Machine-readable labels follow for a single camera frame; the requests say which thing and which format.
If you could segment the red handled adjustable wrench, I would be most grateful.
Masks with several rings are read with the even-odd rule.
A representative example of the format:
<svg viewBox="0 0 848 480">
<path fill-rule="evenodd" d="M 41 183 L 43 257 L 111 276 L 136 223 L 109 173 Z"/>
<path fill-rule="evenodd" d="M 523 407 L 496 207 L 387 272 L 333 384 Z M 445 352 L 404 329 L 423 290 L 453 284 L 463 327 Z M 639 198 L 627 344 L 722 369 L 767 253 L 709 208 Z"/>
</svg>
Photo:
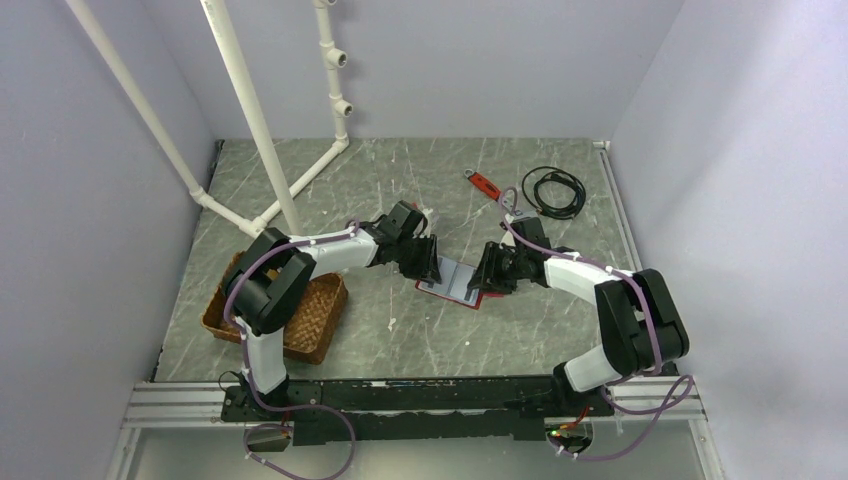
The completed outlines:
<svg viewBox="0 0 848 480">
<path fill-rule="evenodd" d="M 515 192 L 507 192 L 504 194 L 502 190 L 492 181 L 473 169 L 466 169 L 464 171 L 464 177 L 478 191 L 486 195 L 498 205 L 497 210 L 502 229 L 506 229 L 505 225 L 507 223 L 525 221 L 528 219 L 539 219 L 536 211 L 520 208 L 517 205 Z"/>
</svg>

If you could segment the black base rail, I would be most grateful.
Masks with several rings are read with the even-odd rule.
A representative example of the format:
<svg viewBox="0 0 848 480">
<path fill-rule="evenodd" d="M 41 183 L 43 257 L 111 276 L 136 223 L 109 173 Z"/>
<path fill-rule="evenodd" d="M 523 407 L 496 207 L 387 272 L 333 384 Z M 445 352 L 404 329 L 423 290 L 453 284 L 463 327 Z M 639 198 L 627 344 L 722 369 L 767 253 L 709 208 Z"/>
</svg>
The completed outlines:
<svg viewBox="0 0 848 480">
<path fill-rule="evenodd" d="M 295 411 L 261 408 L 242 387 L 225 390 L 225 423 L 292 428 L 297 446 L 329 442 L 508 437 L 541 441 L 577 418 L 610 417 L 597 393 L 565 395 L 549 375 L 293 380 Z"/>
</svg>

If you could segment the aluminium frame rail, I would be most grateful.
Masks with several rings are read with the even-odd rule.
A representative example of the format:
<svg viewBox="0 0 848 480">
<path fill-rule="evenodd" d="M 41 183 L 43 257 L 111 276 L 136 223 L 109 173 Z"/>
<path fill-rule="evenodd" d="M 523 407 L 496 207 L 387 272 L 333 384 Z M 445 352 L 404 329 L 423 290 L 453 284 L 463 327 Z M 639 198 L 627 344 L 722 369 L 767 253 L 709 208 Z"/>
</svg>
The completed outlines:
<svg viewBox="0 0 848 480">
<path fill-rule="evenodd" d="M 560 430 L 577 422 L 649 420 L 676 377 L 633 379 L 609 388 L 621 405 L 598 393 L 577 400 L 556 399 L 546 375 L 411 379 L 293 380 L 288 399 L 296 405 L 324 405 L 345 414 L 359 441 L 509 436 L 540 438 L 544 428 Z M 317 412 L 287 415 L 255 404 L 237 382 L 142 382 L 135 386 L 122 422 L 107 476 L 127 478 L 144 429 L 235 427 L 287 421 L 306 424 L 298 445 L 343 441 L 345 426 L 317 426 Z"/>
</svg>

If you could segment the white pvc pipe frame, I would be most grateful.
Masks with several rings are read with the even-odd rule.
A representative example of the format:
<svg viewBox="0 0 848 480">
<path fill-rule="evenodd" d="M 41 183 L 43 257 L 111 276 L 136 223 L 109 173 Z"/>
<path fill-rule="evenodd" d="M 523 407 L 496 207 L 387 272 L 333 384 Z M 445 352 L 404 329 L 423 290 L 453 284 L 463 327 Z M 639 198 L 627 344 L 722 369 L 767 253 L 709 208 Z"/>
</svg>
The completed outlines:
<svg viewBox="0 0 848 480">
<path fill-rule="evenodd" d="M 214 212 L 252 238 L 257 237 L 277 216 L 284 218 L 291 232 L 295 234 L 302 232 L 302 223 L 294 205 L 294 197 L 343 153 L 350 144 L 346 119 L 351 116 L 354 107 L 343 96 L 338 73 L 348 64 L 348 54 L 336 46 L 333 38 L 330 19 L 330 9 L 335 5 L 333 1 L 314 1 L 312 5 L 319 31 L 321 59 L 326 70 L 329 87 L 328 98 L 334 121 L 334 142 L 293 184 L 288 183 L 282 170 L 282 164 L 276 153 L 227 4 L 224 1 L 202 1 L 200 3 L 273 192 L 276 195 L 275 202 L 253 219 L 235 213 L 215 200 L 204 187 L 200 186 L 154 108 L 143 94 L 88 4 L 84 1 L 68 1 L 66 5 L 117 80 L 143 123 L 158 142 L 196 204 Z"/>
</svg>

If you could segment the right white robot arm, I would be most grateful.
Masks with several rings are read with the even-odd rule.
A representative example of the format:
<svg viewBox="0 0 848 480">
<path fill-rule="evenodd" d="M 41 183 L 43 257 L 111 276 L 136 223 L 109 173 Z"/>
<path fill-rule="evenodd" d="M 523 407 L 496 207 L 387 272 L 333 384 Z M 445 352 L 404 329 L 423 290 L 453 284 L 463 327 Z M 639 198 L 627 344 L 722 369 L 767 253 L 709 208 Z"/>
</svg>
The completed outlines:
<svg viewBox="0 0 848 480">
<path fill-rule="evenodd" d="M 656 374 L 685 356 L 690 341 L 662 274 L 603 266 L 569 249 L 555 249 L 535 217 L 506 224 L 511 244 L 489 242 L 468 283 L 483 294 L 510 294 L 519 281 L 574 295 L 597 312 L 601 342 L 554 368 L 551 401 L 574 415 L 590 391 L 637 374 Z"/>
</svg>

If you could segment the woven wicker basket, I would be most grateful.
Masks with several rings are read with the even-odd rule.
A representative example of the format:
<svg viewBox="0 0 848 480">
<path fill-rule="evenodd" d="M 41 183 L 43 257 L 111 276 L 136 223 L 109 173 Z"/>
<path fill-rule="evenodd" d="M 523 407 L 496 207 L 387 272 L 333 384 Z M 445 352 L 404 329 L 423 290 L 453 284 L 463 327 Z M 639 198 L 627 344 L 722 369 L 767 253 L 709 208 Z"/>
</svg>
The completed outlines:
<svg viewBox="0 0 848 480">
<path fill-rule="evenodd" d="M 239 344 L 239 329 L 224 319 L 224 309 L 229 298 L 227 288 L 236 282 L 239 269 L 251 266 L 259 256 L 247 257 L 245 251 L 234 255 L 201 318 L 203 328 L 215 338 Z M 321 364 L 330 348 L 335 331 L 341 321 L 348 301 L 348 290 L 343 277 L 328 273 L 312 279 L 306 286 L 293 317 L 279 332 L 283 335 L 279 352 L 287 359 L 311 365 Z"/>
</svg>

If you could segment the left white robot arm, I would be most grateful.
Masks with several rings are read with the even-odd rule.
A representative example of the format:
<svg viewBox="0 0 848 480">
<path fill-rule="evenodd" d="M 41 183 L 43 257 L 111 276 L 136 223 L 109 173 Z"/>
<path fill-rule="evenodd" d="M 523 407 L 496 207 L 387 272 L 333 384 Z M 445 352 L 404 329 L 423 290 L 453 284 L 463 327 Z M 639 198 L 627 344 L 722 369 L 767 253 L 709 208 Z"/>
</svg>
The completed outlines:
<svg viewBox="0 0 848 480">
<path fill-rule="evenodd" d="M 423 212 L 400 201 L 373 221 L 351 220 L 334 233 L 288 236 L 268 228 L 259 234 L 221 283 L 223 319 L 236 329 L 243 349 L 240 382 L 258 417 L 275 419 L 289 403 L 284 333 L 310 282 L 388 263 L 407 279 L 439 282 L 437 238 L 427 227 Z"/>
</svg>

